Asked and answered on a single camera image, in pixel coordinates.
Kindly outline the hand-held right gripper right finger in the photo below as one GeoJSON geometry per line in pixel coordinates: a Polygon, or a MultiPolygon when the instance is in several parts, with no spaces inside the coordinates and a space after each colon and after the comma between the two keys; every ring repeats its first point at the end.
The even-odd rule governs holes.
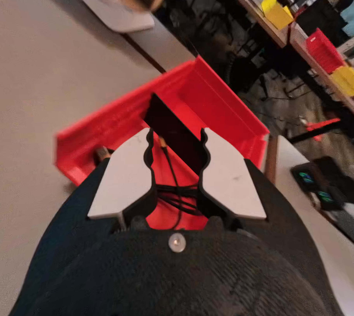
{"type": "Polygon", "coordinates": [[[267,215],[243,155],[210,128],[201,129],[201,144],[206,153],[198,193],[206,203],[205,216],[219,208],[228,215],[266,220],[267,215]]]}

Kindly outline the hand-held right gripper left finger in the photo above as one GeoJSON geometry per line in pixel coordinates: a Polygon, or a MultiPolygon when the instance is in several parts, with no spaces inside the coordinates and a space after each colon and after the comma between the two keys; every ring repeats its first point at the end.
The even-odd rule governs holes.
{"type": "Polygon", "coordinates": [[[153,164],[154,131],[144,128],[111,155],[87,217],[116,218],[122,229],[157,207],[153,164]]]}

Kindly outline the red plastic bin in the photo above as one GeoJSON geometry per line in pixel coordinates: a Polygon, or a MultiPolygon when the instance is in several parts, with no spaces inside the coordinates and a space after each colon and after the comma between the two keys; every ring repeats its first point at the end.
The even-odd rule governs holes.
{"type": "Polygon", "coordinates": [[[308,36],[305,45],[309,55],[327,74],[332,74],[338,68],[346,66],[334,44],[319,28],[308,36]]]}
{"type": "Polygon", "coordinates": [[[146,217],[153,229],[200,230],[211,216],[220,216],[227,226],[266,222],[266,201],[252,171],[259,173],[268,134],[267,128],[247,108],[207,63],[198,57],[166,72],[153,81],[102,107],[57,134],[56,166],[77,186],[66,205],[77,209],[78,220],[87,224],[115,223],[116,218],[87,217],[111,155],[144,128],[151,95],[158,97],[201,141],[201,129],[210,128],[232,144],[244,157],[266,220],[228,215],[219,208],[205,216],[197,176],[154,132],[153,164],[157,207],[146,217]]]}

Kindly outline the grey desk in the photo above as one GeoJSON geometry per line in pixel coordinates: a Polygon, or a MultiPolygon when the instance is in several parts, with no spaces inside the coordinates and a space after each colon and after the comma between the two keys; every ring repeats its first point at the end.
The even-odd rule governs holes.
{"type": "Polygon", "coordinates": [[[277,138],[275,186],[293,206],[312,237],[334,297],[344,315],[354,315],[354,247],[313,207],[290,169],[308,160],[284,137],[277,138]]]}
{"type": "Polygon", "coordinates": [[[1,315],[70,195],[55,134],[165,71],[79,0],[1,0],[1,315]]]}

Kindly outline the black digital display box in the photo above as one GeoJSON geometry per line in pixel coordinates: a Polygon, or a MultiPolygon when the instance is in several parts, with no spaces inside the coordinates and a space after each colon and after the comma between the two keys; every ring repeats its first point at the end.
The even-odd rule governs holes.
{"type": "Polygon", "coordinates": [[[319,186],[313,174],[312,163],[303,163],[290,169],[290,173],[305,194],[315,193],[319,186]]]}
{"type": "Polygon", "coordinates": [[[316,194],[325,210],[340,210],[346,203],[353,204],[353,178],[345,174],[330,156],[315,159],[313,164],[320,181],[316,194]]]}

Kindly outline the black bin divider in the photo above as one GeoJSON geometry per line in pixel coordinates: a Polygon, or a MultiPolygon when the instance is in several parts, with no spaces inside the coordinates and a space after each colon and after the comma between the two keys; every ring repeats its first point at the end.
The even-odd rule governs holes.
{"type": "Polygon", "coordinates": [[[201,141],[156,93],[152,93],[144,121],[199,176],[207,161],[201,141]]]}

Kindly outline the yellow plastic bin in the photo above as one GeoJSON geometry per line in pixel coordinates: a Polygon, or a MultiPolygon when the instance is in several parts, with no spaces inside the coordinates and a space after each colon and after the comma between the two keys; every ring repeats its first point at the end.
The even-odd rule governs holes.
{"type": "Polygon", "coordinates": [[[354,69],[352,67],[339,67],[331,74],[331,78],[348,97],[354,97],[354,69]]]}
{"type": "Polygon", "coordinates": [[[294,22],[290,9],[287,6],[282,6],[277,0],[262,0],[261,8],[266,19],[277,30],[283,30],[294,22]]]}

